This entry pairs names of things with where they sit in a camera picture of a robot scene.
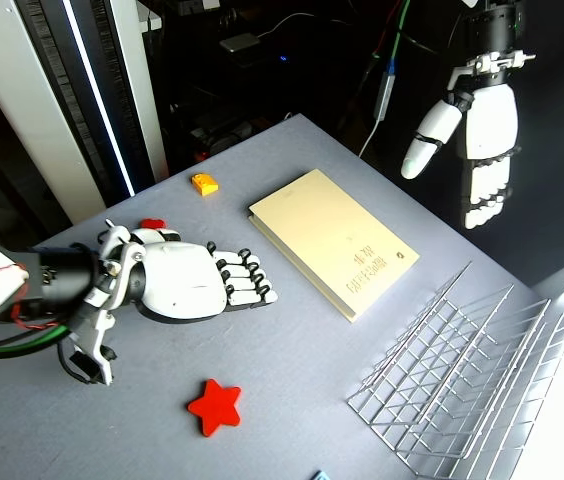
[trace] blue object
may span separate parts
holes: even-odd
[[[315,477],[313,477],[311,480],[331,480],[331,479],[326,473],[320,470],[318,474]]]

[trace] metal wire rack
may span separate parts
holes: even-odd
[[[550,300],[496,315],[513,285],[463,306],[451,278],[348,404],[418,476],[509,479],[564,351]]]

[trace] white light strip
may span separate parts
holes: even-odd
[[[71,25],[71,30],[73,30],[73,36],[75,37],[75,43],[78,45],[78,51],[80,52],[80,57],[82,57],[82,64],[86,70],[86,76],[89,78],[89,83],[91,84],[91,90],[93,90],[93,95],[95,96],[95,102],[98,104],[98,109],[100,110],[100,115],[104,121],[104,127],[106,128],[106,133],[109,135],[109,140],[113,146],[113,152],[115,153],[115,158],[120,166],[120,171],[124,177],[124,182],[126,183],[126,188],[129,190],[129,195],[134,196],[135,190],[133,190],[133,185],[131,185],[131,179],[129,178],[129,173],[126,171],[126,166],[122,160],[122,153],[118,147],[118,142],[113,134],[113,127],[111,126],[111,121],[106,113],[106,108],[104,108],[104,102],[102,101],[102,95],[100,95],[100,89],[95,81],[95,75],[93,74],[93,68],[91,68],[91,62],[89,61],[89,56],[86,53],[86,48],[84,47],[84,41],[82,40],[82,34],[78,27],[78,22],[75,19],[75,13],[73,12],[73,6],[69,0],[62,0],[64,4],[64,10],[69,19],[69,24]]]

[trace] book cover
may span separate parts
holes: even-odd
[[[419,258],[320,170],[249,208],[252,223],[351,322]]]

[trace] cable connector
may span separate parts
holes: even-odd
[[[373,118],[375,118],[378,122],[383,121],[384,117],[386,117],[386,111],[389,106],[389,100],[391,99],[394,84],[395,75],[389,72],[384,72],[382,75],[380,90],[378,91],[378,98],[375,101],[375,110],[373,111]]]

